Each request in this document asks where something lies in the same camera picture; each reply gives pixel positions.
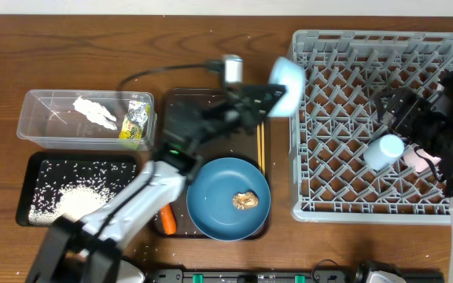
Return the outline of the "pink plastic cup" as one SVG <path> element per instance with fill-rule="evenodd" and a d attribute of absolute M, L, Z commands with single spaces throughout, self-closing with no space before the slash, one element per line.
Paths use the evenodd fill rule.
<path fill-rule="evenodd" d="M 414 149 L 408 149 L 404 154 L 403 154 L 403 161 L 408 167 L 414 168 L 414 171 L 416 173 L 421 173 L 424 170 L 429 168 L 428 163 L 425 161 L 425 159 L 428 159 L 431 161 L 434 165 L 437 165 L 440 161 L 441 158 L 436 157 L 436 156 L 430 156 L 428 153 L 426 153 L 423 149 L 419 149 L 418 151 L 415 151 Z"/>

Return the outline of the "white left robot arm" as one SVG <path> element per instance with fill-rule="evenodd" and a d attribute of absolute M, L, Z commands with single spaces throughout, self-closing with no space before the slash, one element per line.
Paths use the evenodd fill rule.
<path fill-rule="evenodd" d="M 164 206 L 177 200 L 203 164 L 197 150 L 270 116 L 289 89 L 243 85 L 211 108 L 177 101 L 166 113 L 162 140 L 142 171 L 98 210 L 77 221 L 61 216 L 49 227 L 28 282 L 115 282 L 123 250 Z"/>

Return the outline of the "white tissue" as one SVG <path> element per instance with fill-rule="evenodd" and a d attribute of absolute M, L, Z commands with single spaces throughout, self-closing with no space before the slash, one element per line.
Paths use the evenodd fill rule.
<path fill-rule="evenodd" d="M 89 121 L 108 130 L 116 130 L 116 117 L 103 105 L 78 97 L 73 102 L 74 109 L 83 114 Z"/>

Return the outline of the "light blue plastic cup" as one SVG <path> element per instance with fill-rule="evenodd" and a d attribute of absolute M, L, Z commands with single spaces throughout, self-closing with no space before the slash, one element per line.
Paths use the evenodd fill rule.
<path fill-rule="evenodd" d="M 394 164 L 404 152 L 404 143 L 398 136 L 387 134 L 371 142 L 363 153 L 365 163 L 380 171 Z"/>

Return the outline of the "light blue rice bowl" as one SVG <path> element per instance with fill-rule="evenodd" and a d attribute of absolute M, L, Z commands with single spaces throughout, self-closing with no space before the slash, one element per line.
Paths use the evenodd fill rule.
<path fill-rule="evenodd" d="M 270 84 L 282 85 L 285 93 L 269 112 L 269 117 L 290 117 L 297 111 L 305 88 L 305 70 L 286 57 L 279 57 L 272 68 Z"/>

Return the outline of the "yellow silver snack wrapper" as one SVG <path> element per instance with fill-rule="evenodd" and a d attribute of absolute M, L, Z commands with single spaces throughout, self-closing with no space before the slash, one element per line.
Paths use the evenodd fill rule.
<path fill-rule="evenodd" d="M 119 138 L 122 139 L 142 138 L 145 132 L 145 126 L 149 119 L 150 109 L 151 107 L 148 102 L 129 101 L 128 110 L 123 119 Z"/>

